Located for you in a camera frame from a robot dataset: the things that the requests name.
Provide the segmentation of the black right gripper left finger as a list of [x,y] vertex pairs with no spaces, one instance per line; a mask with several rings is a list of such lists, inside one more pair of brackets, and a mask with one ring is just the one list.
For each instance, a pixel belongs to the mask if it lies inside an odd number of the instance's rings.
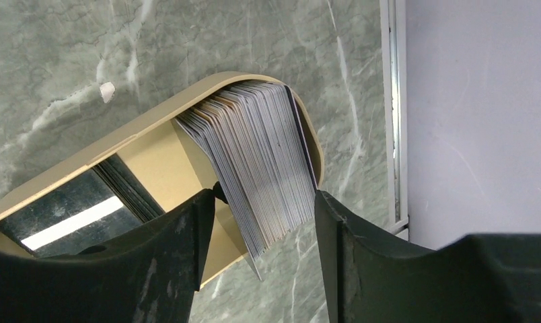
[[0,322],[187,322],[201,287],[215,194],[76,255],[0,252]]

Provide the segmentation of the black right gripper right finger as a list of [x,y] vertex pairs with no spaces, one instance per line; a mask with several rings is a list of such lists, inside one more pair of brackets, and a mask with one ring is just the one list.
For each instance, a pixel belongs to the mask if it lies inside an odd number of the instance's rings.
[[541,234],[470,234],[438,250],[315,195],[331,322],[541,322]]

